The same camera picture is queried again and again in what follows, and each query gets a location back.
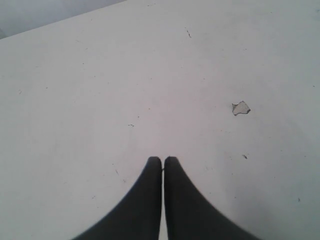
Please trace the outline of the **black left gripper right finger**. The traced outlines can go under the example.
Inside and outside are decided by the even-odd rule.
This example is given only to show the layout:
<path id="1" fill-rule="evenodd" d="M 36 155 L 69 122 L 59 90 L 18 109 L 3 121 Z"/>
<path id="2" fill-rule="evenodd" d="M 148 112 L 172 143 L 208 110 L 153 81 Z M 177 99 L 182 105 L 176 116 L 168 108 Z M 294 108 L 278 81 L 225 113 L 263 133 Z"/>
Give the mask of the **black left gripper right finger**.
<path id="1" fill-rule="evenodd" d="M 251 240 L 198 191 L 179 160 L 164 161 L 164 206 L 169 240 Z"/>

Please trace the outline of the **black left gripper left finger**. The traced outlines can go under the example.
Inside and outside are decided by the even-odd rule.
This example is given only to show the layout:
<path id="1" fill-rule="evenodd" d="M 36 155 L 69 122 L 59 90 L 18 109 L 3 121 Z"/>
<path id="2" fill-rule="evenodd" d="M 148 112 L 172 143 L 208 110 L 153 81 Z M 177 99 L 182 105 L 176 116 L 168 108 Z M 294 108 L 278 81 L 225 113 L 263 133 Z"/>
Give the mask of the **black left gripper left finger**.
<path id="1" fill-rule="evenodd" d="M 162 214 L 162 163 L 149 157 L 123 199 L 77 240 L 157 240 Z"/>

